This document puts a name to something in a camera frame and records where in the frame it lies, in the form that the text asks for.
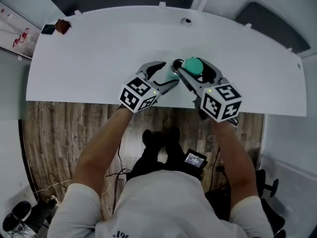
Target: brown leather object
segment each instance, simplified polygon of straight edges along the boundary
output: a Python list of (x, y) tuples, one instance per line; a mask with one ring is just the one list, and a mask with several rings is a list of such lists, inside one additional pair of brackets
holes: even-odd
[(55, 24), (56, 31), (62, 34), (65, 34), (70, 27), (70, 23), (63, 19), (59, 19)]

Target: person's right arm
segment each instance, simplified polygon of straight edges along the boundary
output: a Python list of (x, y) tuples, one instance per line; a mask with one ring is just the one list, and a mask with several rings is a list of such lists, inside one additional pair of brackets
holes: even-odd
[(258, 195), (255, 169), (229, 122), (212, 121), (211, 126), (231, 186), (231, 208), (233, 208), (244, 198)]

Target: display screen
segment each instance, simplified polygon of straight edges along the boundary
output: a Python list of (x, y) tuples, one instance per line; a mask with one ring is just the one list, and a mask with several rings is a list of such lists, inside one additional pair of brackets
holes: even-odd
[(200, 158), (192, 153), (189, 153), (185, 159), (185, 162), (190, 164), (190, 165), (193, 165), (197, 168), (200, 168), (202, 163), (204, 162), (204, 159)]

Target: white t-shirt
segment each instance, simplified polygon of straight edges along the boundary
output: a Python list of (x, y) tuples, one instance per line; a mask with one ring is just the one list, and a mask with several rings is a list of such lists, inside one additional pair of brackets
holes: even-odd
[(236, 204), (230, 222), (217, 218), (195, 177), (157, 171), (129, 180), (112, 217), (102, 222), (97, 193), (69, 186), (48, 238), (272, 238), (258, 197)]

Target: shirt sleeve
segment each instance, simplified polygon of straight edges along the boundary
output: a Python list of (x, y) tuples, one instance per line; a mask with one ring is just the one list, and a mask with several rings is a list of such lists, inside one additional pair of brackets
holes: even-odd
[(101, 219), (100, 210), (99, 196), (92, 188), (71, 184), (52, 219), (48, 238), (95, 237), (95, 226)]
[(237, 203), (231, 210), (230, 222), (239, 225), (249, 238), (273, 238), (258, 196), (250, 196)]

